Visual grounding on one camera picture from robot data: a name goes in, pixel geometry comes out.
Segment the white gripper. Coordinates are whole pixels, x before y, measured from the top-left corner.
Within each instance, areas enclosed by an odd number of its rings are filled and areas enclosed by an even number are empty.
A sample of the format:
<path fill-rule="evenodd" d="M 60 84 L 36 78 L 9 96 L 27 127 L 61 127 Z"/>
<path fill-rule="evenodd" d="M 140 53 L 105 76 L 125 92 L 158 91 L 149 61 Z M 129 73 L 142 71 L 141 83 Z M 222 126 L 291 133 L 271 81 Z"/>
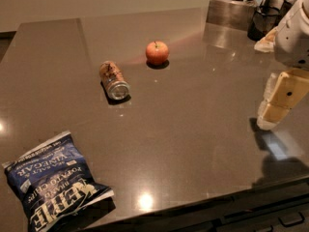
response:
<path fill-rule="evenodd" d="M 273 72 L 267 80 L 257 126 L 270 131 L 309 93 L 309 0 L 296 0 L 277 28 L 257 41 L 254 49 L 263 53 L 274 51 L 278 62 L 296 67 Z"/>

